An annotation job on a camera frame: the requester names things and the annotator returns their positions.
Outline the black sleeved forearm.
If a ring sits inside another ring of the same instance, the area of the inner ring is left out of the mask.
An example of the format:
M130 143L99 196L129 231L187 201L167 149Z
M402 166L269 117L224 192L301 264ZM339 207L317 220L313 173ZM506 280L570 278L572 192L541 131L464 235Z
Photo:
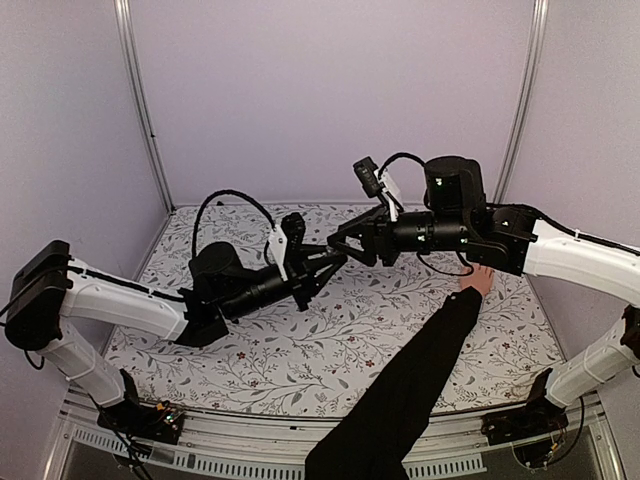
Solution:
M448 296L388 362L346 417L306 456L307 479L406 479L402 461L477 323L483 297L472 287Z

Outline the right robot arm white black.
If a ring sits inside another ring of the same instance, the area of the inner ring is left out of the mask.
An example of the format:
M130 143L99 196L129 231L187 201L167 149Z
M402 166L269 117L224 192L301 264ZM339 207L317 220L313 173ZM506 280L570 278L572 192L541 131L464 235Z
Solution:
M480 164L443 156L422 165L425 210L406 212L384 167L355 163L363 190L379 206L341 225L329 245L367 265L391 266L402 253L452 251L512 275L564 280L627 302L621 319L570 360L536 377L517 427L537 436L585 393L639 363L639 250L572 230L538 209L491 204Z

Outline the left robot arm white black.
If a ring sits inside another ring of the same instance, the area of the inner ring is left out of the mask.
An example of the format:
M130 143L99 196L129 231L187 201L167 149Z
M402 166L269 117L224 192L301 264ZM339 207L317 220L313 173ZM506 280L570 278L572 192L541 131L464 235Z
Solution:
M203 347L223 338L227 324L291 298L299 310L346 263L346 256L324 245L304 243L305 224L286 216L269 235L274 262L261 269L243 266L228 242L213 242L188 263L189 288L175 293L95 270L54 240L13 279L2 310L6 339L16 348L51 361L80 385L128 434L148 426L136 387L105 360L70 324L73 317L151 333L186 347Z

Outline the person's bare hand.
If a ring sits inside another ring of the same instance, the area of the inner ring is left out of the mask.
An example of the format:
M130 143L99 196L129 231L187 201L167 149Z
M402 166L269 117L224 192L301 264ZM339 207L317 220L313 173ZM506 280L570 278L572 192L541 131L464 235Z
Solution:
M494 277L495 270L493 268L472 264L462 271L462 276L459 278L460 289L473 288L486 297L492 289Z

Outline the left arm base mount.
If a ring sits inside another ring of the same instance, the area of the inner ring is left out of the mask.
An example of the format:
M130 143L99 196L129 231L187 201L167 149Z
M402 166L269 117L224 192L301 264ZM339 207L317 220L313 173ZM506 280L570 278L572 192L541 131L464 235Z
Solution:
M168 400L153 406L141 404L133 378L124 369L120 373L124 397L114 406L99 408L98 425L132 437L177 445L184 425L184 410Z

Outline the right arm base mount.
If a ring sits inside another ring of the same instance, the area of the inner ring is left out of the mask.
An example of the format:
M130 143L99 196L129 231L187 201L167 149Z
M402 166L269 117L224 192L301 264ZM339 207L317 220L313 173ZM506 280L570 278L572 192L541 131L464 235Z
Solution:
M536 376L523 406L482 417L481 433L491 446L551 434L568 426L566 408L558 407L546 398L546 382L551 372L552 369L547 368ZM538 469L549 464L558 446L556 440L547 437L517 446L514 453L521 465Z

